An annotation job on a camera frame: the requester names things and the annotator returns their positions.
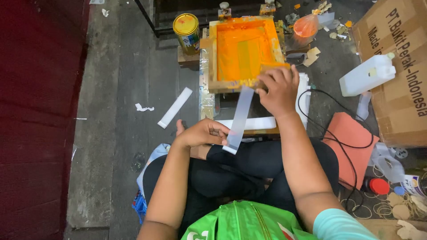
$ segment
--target electric cord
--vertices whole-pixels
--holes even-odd
[[[334,100],[336,103],[338,103],[338,105],[340,105],[343,109],[345,109],[346,111],[348,111],[348,112],[350,112],[350,113],[352,113],[352,114],[354,114],[354,115],[356,115],[356,116],[358,116],[365,124],[366,124],[366,126],[368,127],[368,129],[369,129],[369,132],[371,133],[371,142],[367,145],[367,146],[351,146],[351,145],[348,145],[348,144],[345,144],[345,143],[343,143],[343,142],[341,142],[341,141],[339,141],[338,140],[338,138],[331,132],[331,131],[329,131],[327,128],[325,128],[325,127],[323,127],[322,125],[320,125],[320,124],[318,124],[317,122],[315,122],[313,119],[311,119],[310,117],[308,117],[308,115],[306,115],[302,110],[301,110],[301,107],[300,107],[300,105],[299,105],[299,101],[300,101],[300,99],[301,99],[301,97],[302,96],[304,96],[304,93],[306,93],[306,92],[320,92],[320,93],[324,93],[324,94],[326,94],[326,95],[328,95],[332,100]],[[312,123],[314,123],[315,124],[315,127],[317,128],[317,129],[319,129],[319,127],[321,128],[321,131],[324,131],[324,130],[326,130],[330,135],[332,135],[332,137],[334,137],[334,138],[325,138],[325,137],[317,137],[318,139],[328,139],[328,140],[333,140],[333,141],[335,141],[335,142],[337,142],[338,144],[339,144],[339,146],[341,147],[341,149],[342,149],[342,151],[344,152],[344,154],[345,154],[345,156],[347,157],[347,159],[348,159],[348,162],[350,163],[350,166],[351,166],[351,168],[352,168],[352,170],[353,170],[353,173],[354,173],[354,182],[355,182],[355,184],[357,184],[357,172],[356,172],[356,168],[354,167],[354,165],[353,165],[353,162],[351,161],[351,159],[350,159],[350,157],[348,156],[348,154],[347,154],[347,152],[345,151],[345,149],[344,149],[344,147],[343,146],[347,146],[347,147],[351,147],[351,148],[356,148],[356,149],[363,149],[363,148],[368,148],[368,147],[370,147],[373,143],[374,143],[374,134],[372,133],[372,129],[371,129],[371,127],[369,126],[369,124],[364,120],[364,119],[362,119],[359,115],[357,115],[356,113],[354,113],[353,111],[351,111],[350,109],[348,109],[347,107],[345,107],[344,105],[342,105],[340,102],[338,102],[334,97],[332,97],[329,93],[327,93],[327,92],[325,92],[325,91],[323,91],[323,90],[319,90],[319,89],[308,89],[308,90],[306,90],[306,91],[304,91],[300,96],[299,96],[299,98],[298,98],[298,108],[299,108],[299,111],[304,115],[304,116],[306,116],[307,117],[307,119],[308,120],[310,120]],[[359,193],[360,193],[360,190],[358,190],[357,188],[356,188],[356,186],[353,186],[353,185],[351,185],[351,184],[349,184],[349,183],[347,183],[347,182],[345,182],[345,181],[343,181],[343,180],[339,180],[339,182],[341,182],[341,183],[344,183],[344,184],[346,184],[346,185],[348,185],[348,186],[350,186],[350,187],[352,187],[352,190],[351,190],[351,192],[350,192],[350,195],[347,197],[347,199],[345,200],[345,210],[351,215],[352,213],[354,213],[357,209],[359,209],[362,205],[363,205],[363,196],[362,196],[362,194],[361,194],[361,197],[362,197],[362,201],[361,201],[361,203],[358,205],[358,207],[356,207],[356,208],[353,208],[353,209],[351,209],[350,208],[350,210],[348,209],[348,200],[351,198],[351,196],[354,194],[354,192],[357,190],[357,191],[359,191]]]

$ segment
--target plastic jerry can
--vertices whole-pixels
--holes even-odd
[[[357,96],[395,78],[396,69],[392,65],[394,57],[393,53],[374,55],[345,74],[339,79],[342,95]]]

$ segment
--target gold paint can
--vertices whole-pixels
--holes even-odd
[[[173,21],[173,31],[178,37],[182,51],[190,56],[200,52],[199,20],[190,13],[184,13]]]

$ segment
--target light blue sleeve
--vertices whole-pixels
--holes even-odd
[[[356,219],[343,210],[323,210],[314,220],[313,234],[325,240],[377,240],[377,238]]]

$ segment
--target hand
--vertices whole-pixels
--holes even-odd
[[[205,143],[227,145],[225,134],[228,132],[230,132],[228,127],[205,118],[179,134],[174,143],[176,142],[184,147],[195,147]]]
[[[276,118],[296,113],[295,102],[298,93],[299,73],[295,65],[291,71],[281,67],[265,71],[257,78],[268,87],[268,93],[258,88],[261,104]]]

